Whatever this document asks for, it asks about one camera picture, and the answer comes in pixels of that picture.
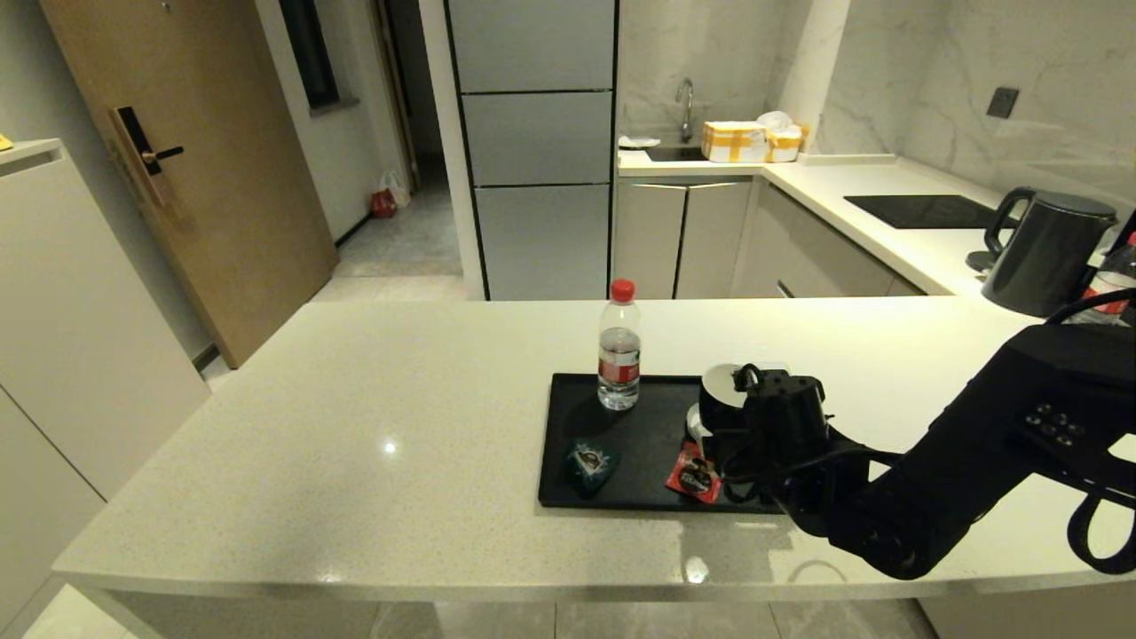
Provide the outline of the yellow taped cardboard box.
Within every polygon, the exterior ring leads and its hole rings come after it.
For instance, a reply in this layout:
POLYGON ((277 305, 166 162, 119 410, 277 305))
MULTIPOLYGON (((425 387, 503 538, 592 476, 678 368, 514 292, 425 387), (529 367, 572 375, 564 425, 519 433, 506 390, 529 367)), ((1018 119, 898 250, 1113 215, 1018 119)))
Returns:
POLYGON ((757 121, 707 121, 701 133, 701 153, 705 161, 767 161, 767 127, 757 121))

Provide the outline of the red-capped water bottle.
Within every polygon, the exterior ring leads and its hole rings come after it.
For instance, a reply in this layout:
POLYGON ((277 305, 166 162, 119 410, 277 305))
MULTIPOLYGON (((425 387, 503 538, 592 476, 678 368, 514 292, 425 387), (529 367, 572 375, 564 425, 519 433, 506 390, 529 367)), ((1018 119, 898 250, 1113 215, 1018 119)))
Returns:
MULTIPOLYGON (((1091 287, 1086 288, 1081 298, 1111 294, 1111 292, 1124 290, 1124 288, 1136 288, 1136 231, 1131 231, 1122 247, 1106 255, 1102 266, 1091 280, 1091 287)), ((1069 322, 1136 327, 1136 306, 1133 304, 1136 304, 1136 300, 1101 304, 1080 312, 1069 322)))
POLYGON ((635 283, 613 280, 599 325, 598 397, 608 410, 629 410, 638 400, 641 323, 635 283))

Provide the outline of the black induction cooktop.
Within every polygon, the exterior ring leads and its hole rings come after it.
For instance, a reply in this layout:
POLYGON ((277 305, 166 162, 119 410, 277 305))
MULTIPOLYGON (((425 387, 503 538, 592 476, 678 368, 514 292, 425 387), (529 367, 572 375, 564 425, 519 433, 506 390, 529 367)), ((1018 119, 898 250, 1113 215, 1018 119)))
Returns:
POLYGON ((985 230, 997 211, 961 196, 860 196, 849 204, 897 230, 985 230))

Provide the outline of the dark green snack packet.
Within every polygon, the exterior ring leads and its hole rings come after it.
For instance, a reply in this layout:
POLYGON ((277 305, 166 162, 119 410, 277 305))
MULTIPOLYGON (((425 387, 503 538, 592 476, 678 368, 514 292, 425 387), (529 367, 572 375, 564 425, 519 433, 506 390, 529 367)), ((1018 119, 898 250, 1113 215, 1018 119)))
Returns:
POLYGON ((563 474, 568 486, 580 493, 598 493, 613 478, 621 454, 591 439, 575 439, 563 457, 563 474))

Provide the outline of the red instant coffee packet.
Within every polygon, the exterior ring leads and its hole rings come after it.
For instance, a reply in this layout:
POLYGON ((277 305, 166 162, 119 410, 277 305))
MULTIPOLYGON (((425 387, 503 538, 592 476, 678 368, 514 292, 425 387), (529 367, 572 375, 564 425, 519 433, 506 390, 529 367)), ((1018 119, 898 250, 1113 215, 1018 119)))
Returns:
POLYGON ((715 504, 721 493, 722 481, 712 460, 699 453, 698 445, 684 441, 677 460, 665 482, 666 489, 701 504, 715 504))

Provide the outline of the tall silver refrigerator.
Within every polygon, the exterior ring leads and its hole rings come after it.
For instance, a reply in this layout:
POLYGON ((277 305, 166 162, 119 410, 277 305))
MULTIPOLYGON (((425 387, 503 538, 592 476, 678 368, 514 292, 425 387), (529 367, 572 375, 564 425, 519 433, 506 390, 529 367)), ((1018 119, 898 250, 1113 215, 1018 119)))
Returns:
POLYGON ((487 298, 604 298, 619 0, 444 13, 487 298))

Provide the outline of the black mug white inside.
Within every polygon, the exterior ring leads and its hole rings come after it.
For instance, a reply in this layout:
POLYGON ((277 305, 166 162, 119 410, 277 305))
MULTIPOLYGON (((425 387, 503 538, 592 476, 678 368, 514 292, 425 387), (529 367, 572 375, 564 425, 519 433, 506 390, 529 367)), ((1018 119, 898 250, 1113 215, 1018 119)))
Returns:
POLYGON ((744 403, 746 393, 736 389, 738 364, 719 364, 705 370, 699 381, 698 412, 701 424, 710 434, 746 432, 744 403))

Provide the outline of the white tall cabinet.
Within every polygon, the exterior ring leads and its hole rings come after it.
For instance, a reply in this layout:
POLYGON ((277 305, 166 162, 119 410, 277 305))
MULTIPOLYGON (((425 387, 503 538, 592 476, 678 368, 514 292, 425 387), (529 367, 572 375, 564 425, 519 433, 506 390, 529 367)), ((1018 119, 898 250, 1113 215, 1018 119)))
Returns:
POLYGON ((0 628, 209 395, 62 142, 0 151, 0 628))

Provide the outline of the grey counter drawer unit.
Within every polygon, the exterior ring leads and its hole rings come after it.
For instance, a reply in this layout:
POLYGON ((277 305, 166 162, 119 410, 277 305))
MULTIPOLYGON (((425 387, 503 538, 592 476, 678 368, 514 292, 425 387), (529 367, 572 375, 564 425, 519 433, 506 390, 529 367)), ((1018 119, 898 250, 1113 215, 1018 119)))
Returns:
POLYGON ((924 296, 880 260, 768 181, 738 250, 730 294, 742 298, 924 296))

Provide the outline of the black electric kettle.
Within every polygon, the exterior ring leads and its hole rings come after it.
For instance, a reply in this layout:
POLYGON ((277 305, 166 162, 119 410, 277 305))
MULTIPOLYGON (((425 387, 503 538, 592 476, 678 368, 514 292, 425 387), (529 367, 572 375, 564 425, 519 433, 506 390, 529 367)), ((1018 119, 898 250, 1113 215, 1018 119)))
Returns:
POLYGON ((983 242, 995 258, 982 284, 989 302, 1047 317, 1079 294, 1116 208, 1084 197, 1014 186, 999 204, 983 242))

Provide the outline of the grey base cabinet doors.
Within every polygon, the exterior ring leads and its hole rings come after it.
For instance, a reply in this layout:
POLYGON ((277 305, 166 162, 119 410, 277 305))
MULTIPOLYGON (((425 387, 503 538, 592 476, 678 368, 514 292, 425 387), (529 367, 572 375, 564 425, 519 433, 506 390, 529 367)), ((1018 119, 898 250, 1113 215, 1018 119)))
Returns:
POLYGON ((754 191, 753 177, 621 179, 612 277, 642 299, 728 298, 754 191))

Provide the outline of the wooden door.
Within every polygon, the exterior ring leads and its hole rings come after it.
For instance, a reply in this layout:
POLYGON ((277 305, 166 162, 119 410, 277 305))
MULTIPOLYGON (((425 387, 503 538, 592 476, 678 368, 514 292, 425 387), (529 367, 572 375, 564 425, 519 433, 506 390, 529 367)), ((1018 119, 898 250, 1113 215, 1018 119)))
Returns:
POLYGON ((254 0, 39 0, 106 146, 204 327, 242 367, 339 255, 254 0), (173 202, 154 207, 109 118, 133 107, 173 202))

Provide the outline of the dark narrow window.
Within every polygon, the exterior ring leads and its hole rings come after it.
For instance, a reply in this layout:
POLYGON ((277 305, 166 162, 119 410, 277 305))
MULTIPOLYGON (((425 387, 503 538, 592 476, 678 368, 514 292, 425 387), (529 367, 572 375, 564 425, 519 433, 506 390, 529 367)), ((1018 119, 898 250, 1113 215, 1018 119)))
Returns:
POLYGON ((315 0, 279 0, 304 97, 312 110, 340 102, 339 86, 315 0))

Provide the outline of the black rectangular serving tray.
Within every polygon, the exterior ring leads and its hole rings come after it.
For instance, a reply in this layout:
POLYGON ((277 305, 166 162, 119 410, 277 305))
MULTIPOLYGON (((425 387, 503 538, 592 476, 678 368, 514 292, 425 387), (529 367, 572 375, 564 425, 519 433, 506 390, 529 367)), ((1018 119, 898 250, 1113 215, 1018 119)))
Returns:
POLYGON ((604 408, 594 374, 556 373, 548 396, 548 420, 537 501, 556 509, 620 512, 728 513, 778 515, 769 499, 715 504, 677 493, 666 486, 686 434, 686 414, 698 404, 695 375, 648 375, 638 401, 625 412, 604 408), (573 472, 573 445, 599 446, 613 454, 613 473, 603 486, 586 489, 573 472))

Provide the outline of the red bag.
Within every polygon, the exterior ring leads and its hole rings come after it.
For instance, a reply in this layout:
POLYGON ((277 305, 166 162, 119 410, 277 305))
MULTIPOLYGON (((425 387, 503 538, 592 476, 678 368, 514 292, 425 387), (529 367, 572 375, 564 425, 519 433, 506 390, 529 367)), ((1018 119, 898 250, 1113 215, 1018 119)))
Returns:
POLYGON ((381 186, 371 194, 370 214, 374 218, 391 218, 411 202, 409 186, 396 171, 385 171, 381 186))

